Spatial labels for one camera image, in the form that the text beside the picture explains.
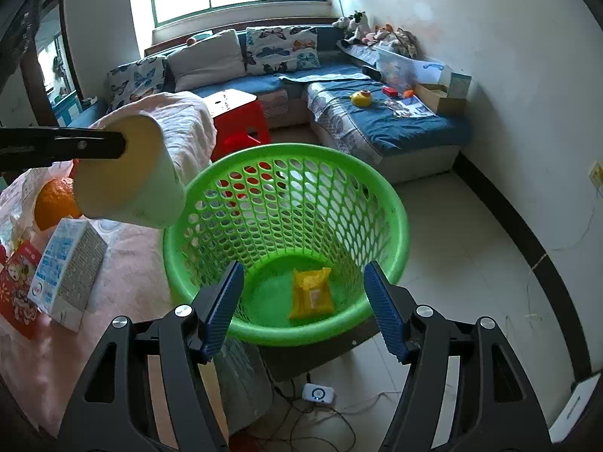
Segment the yellow package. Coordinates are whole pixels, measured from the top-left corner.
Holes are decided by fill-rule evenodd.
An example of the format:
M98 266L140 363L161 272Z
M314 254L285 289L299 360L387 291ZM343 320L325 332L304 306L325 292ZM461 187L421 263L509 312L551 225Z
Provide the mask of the yellow package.
M330 268L298 272L293 269L293 309L290 319L310 318L335 312L329 289Z

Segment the butterfly pillow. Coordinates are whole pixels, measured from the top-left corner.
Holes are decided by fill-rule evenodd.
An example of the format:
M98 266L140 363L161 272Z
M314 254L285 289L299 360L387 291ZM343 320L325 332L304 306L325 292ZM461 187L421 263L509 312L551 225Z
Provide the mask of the butterfly pillow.
M166 63L165 56L154 56L109 71L107 84L110 104L107 113L161 92Z
M249 75L320 68L316 27L248 27L245 37Z

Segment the white cup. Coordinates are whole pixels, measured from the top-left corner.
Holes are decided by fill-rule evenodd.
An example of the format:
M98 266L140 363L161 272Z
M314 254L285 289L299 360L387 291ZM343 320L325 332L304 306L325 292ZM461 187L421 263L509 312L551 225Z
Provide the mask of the white cup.
M140 112L104 130L124 135L125 152L117 160L80 160L73 194L82 213L158 229L174 224L185 207L186 191L161 126Z

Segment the red stool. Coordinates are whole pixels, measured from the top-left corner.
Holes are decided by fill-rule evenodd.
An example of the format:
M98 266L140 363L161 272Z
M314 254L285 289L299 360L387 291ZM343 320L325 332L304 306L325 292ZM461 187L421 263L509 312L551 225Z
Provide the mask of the red stool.
M262 104L255 95L230 89L204 100L218 132L212 161L241 149L272 142ZM257 132L257 139L249 135L251 131Z

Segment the yellow toy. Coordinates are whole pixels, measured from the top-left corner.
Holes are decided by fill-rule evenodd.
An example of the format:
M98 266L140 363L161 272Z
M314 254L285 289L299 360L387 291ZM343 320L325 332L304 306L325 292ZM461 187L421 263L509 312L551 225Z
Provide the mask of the yellow toy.
M369 90L361 90L356 93L352 93L350 97L352 104L357 107L369 107L373 103L373 96Z
M330 268L298 272L293 269L293 309L290 319L311 318L335 312L329 289Z

